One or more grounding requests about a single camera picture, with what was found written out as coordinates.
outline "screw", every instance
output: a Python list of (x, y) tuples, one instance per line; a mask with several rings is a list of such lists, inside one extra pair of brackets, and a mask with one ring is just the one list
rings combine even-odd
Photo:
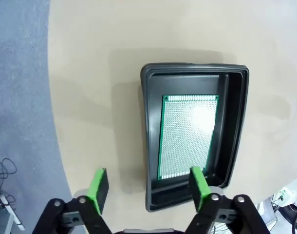
[(61, 205), (61, 202), (55, 201), (55, 206), (59, 206), (59, 205)]
[(242, 196), (239, 196), (239, 197), (237, 198), (237, 200), (238, 200), (240, 203), (242, 203), (242, 202), (245, 201), (245, 199), (244, 199)]
[(83, 197), (79, 200), (79, 202), (81, 203), (81, 204), (83, 204), (83, 203), (85, 203), (86, 202), (86, 199), (84, 199)]
[(213, 195), (211, 195), (211, 199), (214, 201), (217, 201), (217, 200), (219, 200), (219, 197), (218, 197), (218, 195), (213, 194)]

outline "black plastic tray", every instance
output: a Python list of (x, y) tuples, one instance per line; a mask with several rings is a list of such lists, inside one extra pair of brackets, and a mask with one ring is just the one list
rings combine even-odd
[(147, 141), (146, 209), (156, 211), (192, 199), (188, 175), (158, 180), (163, 95), (219, 95), (210, 155), (209, 186), (228, 186), (241, 136), (249, 70), (230, 64), (151, 63), (141, 70)]

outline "blue floor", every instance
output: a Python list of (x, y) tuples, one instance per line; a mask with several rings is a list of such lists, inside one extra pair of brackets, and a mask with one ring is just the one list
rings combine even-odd
[(0, 159), (18, 168), (2, 189), (17, 199), (24, 233), (49, 199), (71, 198), (51, 108), (48, 14), (49, 0), (0, 0)]

